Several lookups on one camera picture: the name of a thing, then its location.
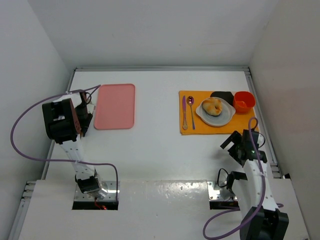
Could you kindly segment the pink tray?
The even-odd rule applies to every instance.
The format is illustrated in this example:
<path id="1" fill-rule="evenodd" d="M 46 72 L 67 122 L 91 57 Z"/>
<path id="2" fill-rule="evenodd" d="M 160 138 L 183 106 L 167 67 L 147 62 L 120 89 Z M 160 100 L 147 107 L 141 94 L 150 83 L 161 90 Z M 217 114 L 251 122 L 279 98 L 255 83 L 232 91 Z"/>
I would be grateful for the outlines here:
<path id="1" fill-rule="evenodd" d="M 135 124 L 136 87 L 132 83 L 99 87 L 94 127 L 97 130 L 127 130 Z"/>

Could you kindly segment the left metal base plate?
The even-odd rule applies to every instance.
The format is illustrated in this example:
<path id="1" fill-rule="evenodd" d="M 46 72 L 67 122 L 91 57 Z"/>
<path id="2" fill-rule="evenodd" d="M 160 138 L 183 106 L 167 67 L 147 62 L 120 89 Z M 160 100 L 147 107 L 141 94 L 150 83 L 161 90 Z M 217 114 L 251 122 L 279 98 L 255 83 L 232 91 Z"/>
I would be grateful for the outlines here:
<path id="1" fill-rule="evenodd" d="M 80 188 L 76 186 L 74 193 L 75 202 L 93 202 L 95 198 L 99 202 L 116 202 L 116 195 L 120 197 L 120 185 L 118 184 L 118 190 L 115 181 L 101 182 L 101 190 L 98 193 L 82 193 Z"/>

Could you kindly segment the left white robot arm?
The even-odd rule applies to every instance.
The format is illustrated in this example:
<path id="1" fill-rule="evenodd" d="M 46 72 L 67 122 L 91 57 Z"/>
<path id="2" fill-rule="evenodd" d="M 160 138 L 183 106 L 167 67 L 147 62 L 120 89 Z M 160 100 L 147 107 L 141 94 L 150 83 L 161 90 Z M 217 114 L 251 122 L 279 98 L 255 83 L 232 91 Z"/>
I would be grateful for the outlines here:
<path id="1" fill-rule="evenodd" d="M 42 113 L 46 134 L 71 160 L 81 193 L 96 195 L 101 190 L 98 173 L 93 166 L 84 163 L 86 155 L 81 142 L 93 118 L 88 104 L 87 93 L 81 91 L 42 104 Z"/>

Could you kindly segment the orange cup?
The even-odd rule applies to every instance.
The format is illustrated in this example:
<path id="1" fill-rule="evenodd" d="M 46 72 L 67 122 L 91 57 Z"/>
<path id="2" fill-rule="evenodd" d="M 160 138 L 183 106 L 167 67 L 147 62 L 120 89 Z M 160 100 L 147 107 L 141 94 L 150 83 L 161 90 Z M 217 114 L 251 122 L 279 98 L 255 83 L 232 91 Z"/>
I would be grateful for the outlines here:
<path id="1" fill-rule="evenodd" d="M 238 91 L 233 97 L 233 107 L 239 114 L 248 113 L 256 105 L 256 99 L 251 92 Z"/>

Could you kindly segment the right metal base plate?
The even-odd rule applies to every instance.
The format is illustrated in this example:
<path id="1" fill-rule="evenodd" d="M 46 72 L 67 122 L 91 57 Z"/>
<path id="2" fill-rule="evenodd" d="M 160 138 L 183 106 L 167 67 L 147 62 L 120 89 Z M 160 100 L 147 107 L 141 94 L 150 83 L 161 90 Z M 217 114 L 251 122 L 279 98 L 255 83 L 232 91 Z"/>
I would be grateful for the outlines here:
<path id="1" fill-rule="evenodd" d="M 238 200 L 234 193 L 231 193 L 226 187 L 218 186 L 216 181 L 208 181 L 207 190 L 210 201 L 230 202 Z"/>

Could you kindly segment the purple-handled knife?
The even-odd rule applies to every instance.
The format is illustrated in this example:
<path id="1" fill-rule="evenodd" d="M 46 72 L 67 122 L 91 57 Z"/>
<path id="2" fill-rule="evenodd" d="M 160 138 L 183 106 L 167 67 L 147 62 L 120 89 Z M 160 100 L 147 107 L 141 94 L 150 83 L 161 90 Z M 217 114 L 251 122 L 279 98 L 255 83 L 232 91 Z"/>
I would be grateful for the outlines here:
<path id="1" fill-rule="evenodd" d="M 183 113 L 182 128 L 184 130 L 187 130 L 188 129 L 188 124 L 187 124 L 187 116 L 186 116 L 186 96 L 185 95 L 182 97 L 182 113 Z"/>

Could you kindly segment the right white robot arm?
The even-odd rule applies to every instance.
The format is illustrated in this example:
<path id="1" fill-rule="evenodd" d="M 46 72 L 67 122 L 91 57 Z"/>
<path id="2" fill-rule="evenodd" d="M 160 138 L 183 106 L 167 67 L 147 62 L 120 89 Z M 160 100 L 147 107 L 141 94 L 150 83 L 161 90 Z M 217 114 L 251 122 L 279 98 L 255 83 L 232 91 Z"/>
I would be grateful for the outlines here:
<path id="1" fill-rule="evenodd" d="M 242 215 L 239 235 L 242 240 L 282 240 L 289 217 L 281 212 L 268 181 L 267 157 L 259 150 L 259 133 L 253 129 L 243 133 L 234 131 L 222 144 L 228 144 L 229 155 L 241 165 L 243 171 L 231 171 L 226 189 L 236 196 Z"/>

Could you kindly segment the purple-handled spoon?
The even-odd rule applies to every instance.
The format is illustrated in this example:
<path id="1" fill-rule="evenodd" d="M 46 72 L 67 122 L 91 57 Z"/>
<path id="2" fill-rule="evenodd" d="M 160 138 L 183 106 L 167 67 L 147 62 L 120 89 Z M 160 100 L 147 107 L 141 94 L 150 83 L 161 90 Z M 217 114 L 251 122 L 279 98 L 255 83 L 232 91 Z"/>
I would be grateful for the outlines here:
<path id="1" fill-rule="evenodd" d="M 190 95 L 187 97 L 187 104 L 190 107 L 190 112 L 191 112 L 191 123 L 192 123 L 192 129 L 195 130 L 195 121 L 194 121 L 194 114 L 193 114 L 193 104 L 194 104 L 194 98 Z"/>

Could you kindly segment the black coaster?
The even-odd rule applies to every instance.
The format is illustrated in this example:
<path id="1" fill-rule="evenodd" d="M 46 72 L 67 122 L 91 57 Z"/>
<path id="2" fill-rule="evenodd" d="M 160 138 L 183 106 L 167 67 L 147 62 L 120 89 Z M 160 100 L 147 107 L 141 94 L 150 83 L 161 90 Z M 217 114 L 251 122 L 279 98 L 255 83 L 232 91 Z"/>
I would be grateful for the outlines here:
<path id="1" fill-rule="evenodd" d="M 230 91 L 214 91 L 210 97 L 225 100 L 229 105 L 233 105 L 234 95 Z"/>

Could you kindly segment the metal base plate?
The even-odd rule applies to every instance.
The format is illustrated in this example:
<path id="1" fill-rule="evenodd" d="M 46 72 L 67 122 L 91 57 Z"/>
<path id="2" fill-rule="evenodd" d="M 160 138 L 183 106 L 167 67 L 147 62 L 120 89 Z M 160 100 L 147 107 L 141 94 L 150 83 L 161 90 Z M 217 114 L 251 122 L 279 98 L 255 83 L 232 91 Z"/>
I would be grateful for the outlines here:
<path id="1" fill-rule="evenodd" d="M 99 202 L 116 202 L 116 195 L 120 197 L 120 185 L 118 184 L 118 190 L 115 181 L 101 182 L 101 190 L 98 193 L 82 193 L 80 188 L 76 186 L 74 193 L 75 202 L 93 202 L 95 198 Z"/>
<path id="2" fill-rule="evenodd" d="M 238 200 L 234 193 L 231 193 L 226 187 L 218 186 L 216 181 L 208 181 L 207 190 L 210 201 L 230 202 Z"/>

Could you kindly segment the round bread roll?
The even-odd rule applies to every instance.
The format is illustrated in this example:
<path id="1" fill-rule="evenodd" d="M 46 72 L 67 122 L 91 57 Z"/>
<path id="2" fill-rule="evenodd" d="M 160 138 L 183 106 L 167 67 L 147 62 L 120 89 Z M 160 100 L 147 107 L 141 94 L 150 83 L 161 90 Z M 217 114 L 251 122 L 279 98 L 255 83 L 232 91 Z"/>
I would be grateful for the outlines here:
<path id="1" fill-rule="evenodd" d="M 223 110 L 221 100 L 215 97 L 205 99 L 202 102 L 202 108 L 205 110 L 207 114 L 214 117 L 219 116 Z"/>

